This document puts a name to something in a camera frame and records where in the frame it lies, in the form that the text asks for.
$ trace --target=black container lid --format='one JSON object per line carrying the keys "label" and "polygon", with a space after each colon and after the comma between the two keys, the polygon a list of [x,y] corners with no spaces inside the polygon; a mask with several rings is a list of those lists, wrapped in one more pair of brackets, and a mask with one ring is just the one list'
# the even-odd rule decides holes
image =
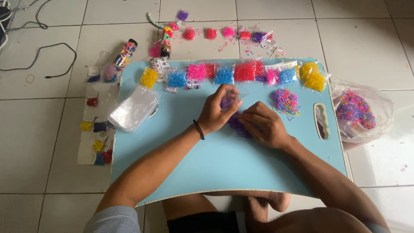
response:
{"label": "black container lid", "polygon": [[133,39],[129,39],[129,41],[128,42],[132,42],[132,43],[134,43],[135,44],[135,46],[138,46],[138,43],[135,41],[135,40],[133,40]]}

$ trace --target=black bracelet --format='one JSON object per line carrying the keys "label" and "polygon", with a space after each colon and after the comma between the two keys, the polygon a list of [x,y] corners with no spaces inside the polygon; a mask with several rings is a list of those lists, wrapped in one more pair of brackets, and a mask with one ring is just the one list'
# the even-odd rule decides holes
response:
{"label": "black bracelet", "polygon": [[196,120],[193,120],[193,122],[194,122],[194,124],[195,124],[195,127],[197,127],[198,132],[200,133],[201,140],[204,140],[205,138],[204,138],[203,131],[201,131],[201,128],[200,128],[200,126],[198,126],[197,121],[196,121]]}

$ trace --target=light blue lap desk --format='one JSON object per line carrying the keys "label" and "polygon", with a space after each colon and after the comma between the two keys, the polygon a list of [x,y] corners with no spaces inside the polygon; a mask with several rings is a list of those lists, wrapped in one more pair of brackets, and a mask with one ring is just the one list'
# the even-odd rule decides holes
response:
{"label": "light blue lap desk", "polygon": [[[265,65],[280,62],[279,59],[264,59]],[[185,66],[192,62],[170,62],[172,67]],[[121,100],[134,87],[149,62],[135,62],[125,68],[120,90]],[[247,109],[257,101],[272,107],[270,93],[278,86],[266,87],[262,84],[243,86],[250,94],[243,98],[241,110]],[[346,174],[344,157],[340,143],[335,113],[328,88],[318,95],[299,85],[288,85],[299,99],[301,115],[292,121],[287,115],[280,115],[286,130],[296,137],[307,149],[318,157]],[[135,160],[185,130],[198,119],[206,97],[214,93],[217,86],[210,82],[202,83],[198,90],[184,90],[177,94],[165,92],[160,83],[154,90],[161,94],[158,112],[144,121],[135,133],[117,130],[113,152],[111,183]],[[320,139],[315,125],[313,106],[323,103],[326,106],[329,138]],[[166,199],[183,194],[212,190],[272,190],[313,196],[298,174],[276,150],[265,148],[253,140],[236,137],[236,133],[226,124],[220,130],[205,137],[184,157],[177,168],[161,186],[144,199],[141,204]]]}

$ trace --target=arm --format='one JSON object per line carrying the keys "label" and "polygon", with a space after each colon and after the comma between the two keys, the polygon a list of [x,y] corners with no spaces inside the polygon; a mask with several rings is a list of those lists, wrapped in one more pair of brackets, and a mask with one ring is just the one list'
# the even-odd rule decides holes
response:
{"label": "arm", "polygon": [[369,197],[341,172],[290,136],[276,112],[257,102],[237,117],[259,143],[283,151],[296,172],[327,207],[341,209],[359,221],[375,223],[390,231]]}
{"label": "arm", "polygon": [[[221,111],[221,98],[229,90],[238,93],[234,85],[222,84],[216,93],[207,98],[197,121],[204,135],[220,129],[242,105],[243,101],[239,100]],[[139,158],[108,188],[96,213],[117,205],[134,208],[164,182],[199,140],[200,134],[193,124],[181,134]]]}

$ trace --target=forearm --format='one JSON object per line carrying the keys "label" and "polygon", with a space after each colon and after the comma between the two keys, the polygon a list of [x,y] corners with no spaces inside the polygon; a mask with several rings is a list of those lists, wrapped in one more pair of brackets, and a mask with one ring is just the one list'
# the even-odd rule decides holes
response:
{"label": "forearm", "polygon": [[327,207],[341,209],[360,221],[388,229],[384,217],[369,197],[337,169],[311,153],[295,138],[283,149],[297,173]]}
{"label": "forearm", "polygon": [[194,125],[145,154],[109,187],[96,212],[115,205],[135,207],[153,193],[200,140]]}

